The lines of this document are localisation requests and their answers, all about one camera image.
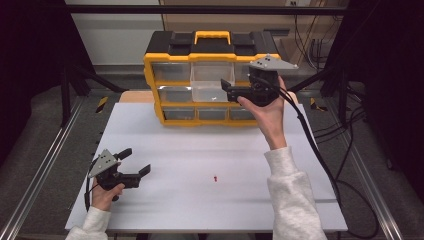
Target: yellow handle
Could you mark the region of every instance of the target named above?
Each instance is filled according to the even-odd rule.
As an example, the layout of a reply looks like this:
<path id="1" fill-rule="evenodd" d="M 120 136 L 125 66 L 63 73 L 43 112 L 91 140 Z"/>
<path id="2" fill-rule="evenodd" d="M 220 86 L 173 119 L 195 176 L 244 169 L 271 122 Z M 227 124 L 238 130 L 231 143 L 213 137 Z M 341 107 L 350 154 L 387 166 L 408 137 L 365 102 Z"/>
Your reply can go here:
<path id="1" fill-rule="evenodd" d="M 228 31 L 197 31 L 194 37 L 194 44 L 197 44 L 199 38 L 226 38 L 228 45 L 231 44 L 230 32 Z"/>

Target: white table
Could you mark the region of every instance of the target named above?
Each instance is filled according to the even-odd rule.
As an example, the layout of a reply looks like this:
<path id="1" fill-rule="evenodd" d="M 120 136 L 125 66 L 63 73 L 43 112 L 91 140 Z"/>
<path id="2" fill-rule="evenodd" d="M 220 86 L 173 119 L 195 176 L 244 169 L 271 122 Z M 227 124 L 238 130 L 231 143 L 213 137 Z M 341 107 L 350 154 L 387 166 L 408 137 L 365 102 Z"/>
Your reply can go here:
<path id="1" fill-rule="evenodd" d="M 291 106 L 284 117 L 287 141 L 297 166 L 309 175 L 323 229 L 347 230 L 328 177 Z M 140 187 L 124 190 L 113 203 L 111 231 L 272 231 L 266 182 L 270 170 L 263 156 L 269 148 L 257 127 L 165 127 L 152 103 L 117 103 L 96 156 L 105 148 L 112 154 L 132 148 L 118 168 L 122 173 L 137 173 L 151 164 Z M 84 221 L 84 192 L 85 183 L 66 229 Z"/>

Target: small drawer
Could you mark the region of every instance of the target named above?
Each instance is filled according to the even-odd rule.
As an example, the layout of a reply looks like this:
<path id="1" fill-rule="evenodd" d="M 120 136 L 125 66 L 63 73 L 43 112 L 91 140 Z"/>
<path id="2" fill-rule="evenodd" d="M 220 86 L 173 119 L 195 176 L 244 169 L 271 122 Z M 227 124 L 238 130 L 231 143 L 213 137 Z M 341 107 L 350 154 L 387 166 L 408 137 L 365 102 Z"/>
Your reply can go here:
<path id="1" fill-rule="evenodd" d="M 197 113 L 200 120 L 225 120 L 228 108 L 198 107 Z"/>
<path id="2" fill-rule="evenodd" d="M 162 102 L 193 102 L 191 87 L 158 87 Z"/>
<path id="3" fill-rule="evenodd" d="M 193 120 L 194 107 L 164 107 L 165 120 Z"/>
<path id="4" fill-rule="evenodd" d="M 231 120 L 255 120 L 252 113 L 242 107 L 230 108 Z"/>
<path id="5" fill-rule="evenodd" d="M 154 62 L 152 68 L 156 80 L 188 81 L 190 79 L 189 63 Z"/>
<path id="6" fill-rule="evenodd" d="M 234 64 L 234 77 L 236 81 L 249 81 L 249 65 L 250 63 Z"/>
<path id="7" fill-rule="evenodd" d="M 222 90 L 221 79 L 234 86 L 233 63 L 192 63 L 190 86 L 193 90 L 193 102 L 227 102 L 227 93 Z"/>

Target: white wall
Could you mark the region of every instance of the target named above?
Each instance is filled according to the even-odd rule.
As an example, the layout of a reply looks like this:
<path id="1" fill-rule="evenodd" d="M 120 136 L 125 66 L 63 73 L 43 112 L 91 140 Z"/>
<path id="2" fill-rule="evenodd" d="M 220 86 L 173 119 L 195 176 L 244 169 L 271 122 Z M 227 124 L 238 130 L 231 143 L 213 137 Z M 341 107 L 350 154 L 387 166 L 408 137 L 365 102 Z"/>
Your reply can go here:
<path id="1" fill-rule="evenodd" d="M 159 5 L 158 0 L 66 0 L 67 4 Z M 140 65 L 161 15 L 72 14 L 93 65 Z"/>

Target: black curtain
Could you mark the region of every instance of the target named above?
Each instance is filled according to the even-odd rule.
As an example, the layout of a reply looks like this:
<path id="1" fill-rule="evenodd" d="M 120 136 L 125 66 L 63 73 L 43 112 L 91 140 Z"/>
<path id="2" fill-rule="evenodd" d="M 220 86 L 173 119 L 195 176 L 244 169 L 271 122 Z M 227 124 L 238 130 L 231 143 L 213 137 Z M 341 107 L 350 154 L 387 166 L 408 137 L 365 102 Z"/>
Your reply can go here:
<path id="1" fill-rule="evenodd" d="M 351 0 L 357 6 L 366 2 Z M 340 35 L 351 36 L 365 18 L 348 19 Z M 332 49 L 334 56 L 346 39 L 339 38 Z M 423 2 L 379 1 L 344 59 L 338 61 L 343 61 L 341 69 L 349 81 L 364 83 L 364 105 L 387 158 L 404 172 L 424 202 Z M 325 85 L 335 86 L 334 81 Z"/>
<path id="2" fill-rule="evenodd" d="M 0 165 L 28 118 L 31 98 L 60 84 L 65 66 L 93 66 L 67 11 L 46 11 L 44 4 L 63 0 L 0 1 Z M 80 95 L 89 88 L 73 70 L 67 77 Z"/>

